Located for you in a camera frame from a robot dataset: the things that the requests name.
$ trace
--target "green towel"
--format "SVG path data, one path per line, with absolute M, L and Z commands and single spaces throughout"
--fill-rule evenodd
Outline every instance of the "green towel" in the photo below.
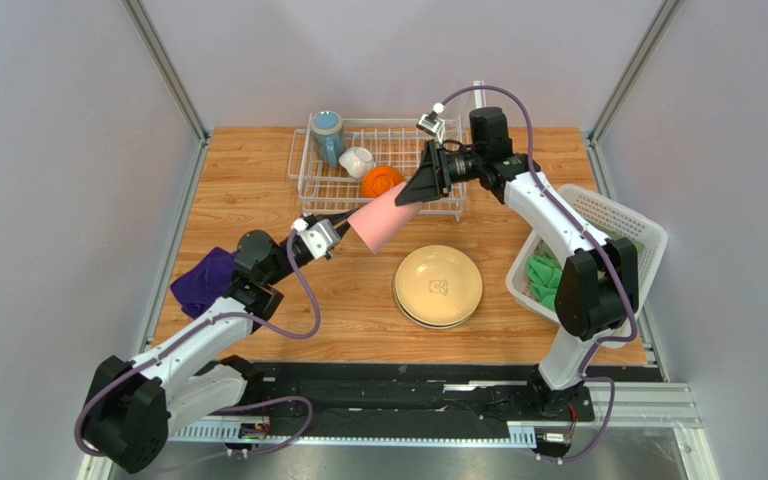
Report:
M 526 275 L 532 281 L 532 295 L 541 305 L 556 311 L 556 292 L 561 280 L 561 265 L 552 258 L 532 255 L 526 262 Z

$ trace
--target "folded cloth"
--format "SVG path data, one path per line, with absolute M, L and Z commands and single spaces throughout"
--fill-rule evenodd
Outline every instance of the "folded cloth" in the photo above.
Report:
M 532 255 L 526 262 L 526 275 L 532 281 L 532 295 L 552 311 L 556 311 L 556 292 L 561 273 L 561 265 L 552 258 Z
M 183 313 L 198 318 L 230 286 L 236 253 L 218 247 L 212 249 L 195 268 L 171 284 L 171 293 L 180 302 Z

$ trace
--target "plate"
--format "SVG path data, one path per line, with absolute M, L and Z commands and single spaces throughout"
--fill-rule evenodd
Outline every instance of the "plate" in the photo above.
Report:
M 421 325 L 448 328 L 466 321 L 482 298 L 482 276 L 462 252 L 443 245 L 422 247 L 399 265 L 396 303 Z

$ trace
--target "gray wall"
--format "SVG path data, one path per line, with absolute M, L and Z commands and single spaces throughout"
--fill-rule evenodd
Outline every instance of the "gray wall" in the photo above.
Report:
M 145 1 L 210 128 L 299 125 L 326 108 L 415 118 L 484 80 L 521 96 L 537 125 L 588 129 L 659 3 Z
M 685 2 L 603 149 L 670 234 L 655 330 L 722 478 L 768 478 L 768 2 Z
M 74 478 L 132 355 L 196 144 L 120 2 L 0 1 L 0 478 Z

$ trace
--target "purple towel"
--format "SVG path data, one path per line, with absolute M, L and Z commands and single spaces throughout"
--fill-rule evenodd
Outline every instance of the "purple towel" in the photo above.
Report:
M 198 318 L 230 286 L 235 253 L 215 247 L 195 268 L 171 284 L 171 293 L 180 302 L 183 313 Z

